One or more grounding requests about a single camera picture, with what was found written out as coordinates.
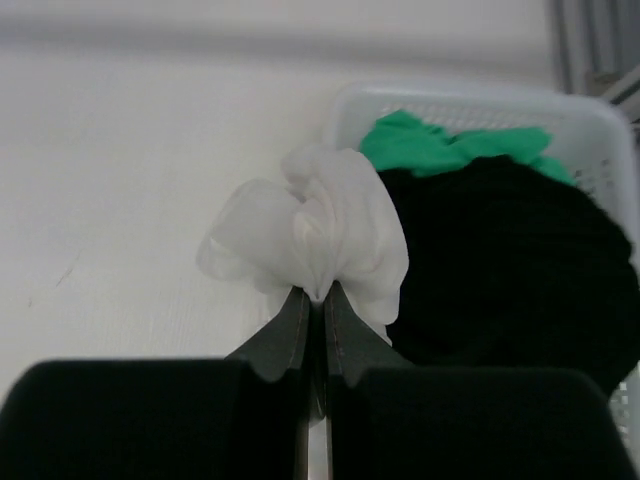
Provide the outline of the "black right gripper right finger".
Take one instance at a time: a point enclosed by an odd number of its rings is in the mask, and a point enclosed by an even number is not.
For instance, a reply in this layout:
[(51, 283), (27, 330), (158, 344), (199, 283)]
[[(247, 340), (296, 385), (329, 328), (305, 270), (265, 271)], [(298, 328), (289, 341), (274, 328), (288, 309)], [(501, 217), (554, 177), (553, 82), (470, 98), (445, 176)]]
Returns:
[(334, 285), (324, 303), (333, 479), (635, 479), (604, 396), (557, 369), (416, 367)]

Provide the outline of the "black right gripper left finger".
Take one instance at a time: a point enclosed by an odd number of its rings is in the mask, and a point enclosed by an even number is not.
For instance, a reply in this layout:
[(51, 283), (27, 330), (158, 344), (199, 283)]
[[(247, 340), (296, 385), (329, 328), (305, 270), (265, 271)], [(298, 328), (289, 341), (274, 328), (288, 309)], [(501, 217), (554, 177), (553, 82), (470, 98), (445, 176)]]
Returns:
[(311, 306), (224, 358), (49, 360), (1, 409), (5, 479), (303, 479)]

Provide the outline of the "black tank top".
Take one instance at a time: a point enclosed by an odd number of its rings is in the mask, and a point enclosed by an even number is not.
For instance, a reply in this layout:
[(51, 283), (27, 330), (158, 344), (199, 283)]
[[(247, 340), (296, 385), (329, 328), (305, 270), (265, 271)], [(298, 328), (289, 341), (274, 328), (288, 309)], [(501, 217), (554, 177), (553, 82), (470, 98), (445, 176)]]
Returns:
[(380, 175), (409, 251), (393, 348), (414, 364), (549, 367), (611, 395), (639, 359), (623, 230), (582, 190), (510, 158)]

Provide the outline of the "white tank top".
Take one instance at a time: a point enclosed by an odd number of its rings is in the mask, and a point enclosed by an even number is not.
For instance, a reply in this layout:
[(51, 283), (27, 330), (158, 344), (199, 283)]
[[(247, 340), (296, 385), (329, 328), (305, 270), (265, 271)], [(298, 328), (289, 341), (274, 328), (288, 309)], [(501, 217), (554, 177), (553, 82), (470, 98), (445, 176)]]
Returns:
[(315, 304), (334, 283), (380, 337), (399, 315), (409, 254), (396, 208), (371, 162), (311, 145), (281, 162), (283, 182), (252, 179), (228, 198), (196, 256), (207, 276), (244, 281), (275, 314), (294, 287)]

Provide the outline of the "green shirt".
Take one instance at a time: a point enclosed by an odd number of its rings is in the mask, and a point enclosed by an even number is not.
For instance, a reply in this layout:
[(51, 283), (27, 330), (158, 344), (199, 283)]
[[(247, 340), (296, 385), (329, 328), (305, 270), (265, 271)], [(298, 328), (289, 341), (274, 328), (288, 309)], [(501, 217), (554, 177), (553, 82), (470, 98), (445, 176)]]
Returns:
[(552, 136), (539, 127), (476, 129), (451, 133), (438, 124), (397, 110), (379, 118), (359, 144), (376, 171), (406, 169), (416, 177), (461, 170), (479, 158), (507, 156), (555, 181), (572, 185), (573, 177), (545, 155)]

